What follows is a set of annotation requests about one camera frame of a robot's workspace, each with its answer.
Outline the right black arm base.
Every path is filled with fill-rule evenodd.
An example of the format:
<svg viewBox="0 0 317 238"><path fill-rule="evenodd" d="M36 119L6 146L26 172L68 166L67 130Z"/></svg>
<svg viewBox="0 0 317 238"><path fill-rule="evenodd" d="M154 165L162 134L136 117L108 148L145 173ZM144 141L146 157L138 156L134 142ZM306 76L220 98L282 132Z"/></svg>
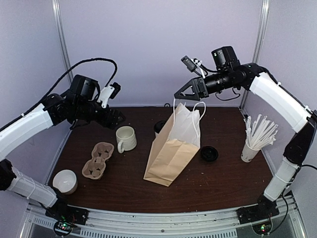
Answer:
<svg viewBox="0 0 317 238"><path fill-rule="evenodd" d="M270 201L263 194L257 199L257 204L249 207L241 207L236 210L239 223L246 224L269 219L279 215L276 201Z"/></svg>

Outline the brown paper bag white handles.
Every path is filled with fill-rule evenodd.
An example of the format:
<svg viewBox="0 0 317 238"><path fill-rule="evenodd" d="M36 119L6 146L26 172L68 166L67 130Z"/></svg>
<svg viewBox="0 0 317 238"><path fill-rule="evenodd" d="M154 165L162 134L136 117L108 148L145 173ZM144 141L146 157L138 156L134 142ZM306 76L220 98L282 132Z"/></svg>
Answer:
<svg viewBox="0 0 317 238"><path fill-rule="evenodd" d="M152 142L144 180L170 186L201 148L200 121L206 113L205 102L192 110L184 104L173 105L173 113Z"/></svg>

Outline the brown cardboard cup carrier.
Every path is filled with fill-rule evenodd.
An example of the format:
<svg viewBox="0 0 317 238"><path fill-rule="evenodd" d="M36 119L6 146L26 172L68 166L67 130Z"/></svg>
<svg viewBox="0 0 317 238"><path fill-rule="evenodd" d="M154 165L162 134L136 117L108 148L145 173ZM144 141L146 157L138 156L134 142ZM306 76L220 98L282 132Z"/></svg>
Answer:
<svg viewBox="0 0 317 238"><path fill-rule="evenodd" d="M114 152L114 146L111 143L99 142L92 152L92 158L86 162L82 169L82 175L92 180L100 180L106 169L106 161L108 161Z"/></svg>

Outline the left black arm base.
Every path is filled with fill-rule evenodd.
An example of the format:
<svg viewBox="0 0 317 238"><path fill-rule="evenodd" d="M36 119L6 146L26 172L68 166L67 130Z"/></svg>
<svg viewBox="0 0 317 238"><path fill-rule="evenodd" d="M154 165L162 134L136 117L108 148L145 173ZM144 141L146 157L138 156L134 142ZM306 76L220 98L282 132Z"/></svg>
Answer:
<svg viewBox="0 0 317 238"><path fill-rule="evenodd" d="M46 216L54 218L60 222L69 224L85 225L89 211L68 205L66 199L58 197L52 207L42 206L46 211Z"/></svg>

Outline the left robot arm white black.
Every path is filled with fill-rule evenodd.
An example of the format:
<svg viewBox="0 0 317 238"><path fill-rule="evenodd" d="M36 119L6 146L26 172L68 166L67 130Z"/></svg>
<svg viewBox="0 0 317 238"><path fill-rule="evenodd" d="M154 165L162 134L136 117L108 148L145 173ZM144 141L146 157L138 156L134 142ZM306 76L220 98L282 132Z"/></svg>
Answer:
<svg viewBox="0 0 317 238"><path fill-rule="evenodd" d="M15 168L7 156L22 143L41 131L68 121L75 127L77 120L97 122L105 128L114 129L125 121L125 116L107 104L114 99L121 87L114 82L100 88L94 79L76 75L68 90L45 96L29 113L0 131L0 189L15 192L32 199L52 212L60 220L71 216L66 206L51 187L41 184Z"/></svg>

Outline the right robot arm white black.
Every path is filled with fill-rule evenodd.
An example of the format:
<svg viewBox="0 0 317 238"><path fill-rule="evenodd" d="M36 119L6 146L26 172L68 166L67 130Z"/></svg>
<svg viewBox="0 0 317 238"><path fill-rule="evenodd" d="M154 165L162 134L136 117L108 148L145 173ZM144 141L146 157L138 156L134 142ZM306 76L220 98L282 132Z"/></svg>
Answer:
<svg viewBox="0 0 317 238"><path fill-rule="evenodd" d="M264 219L303 165L317 131L317 113L284 89L265 67L255 63L241 64L231 46L216 49L211 55L216 70L211 71L210 76L204 74L209 69L198 60L188 56L181 59L190 72L197 69L200 72L174 94L176 99L199 101L224 89L244 88L271 105L295 131L285 147L280 167L254 207L254 215Z"/></svg>

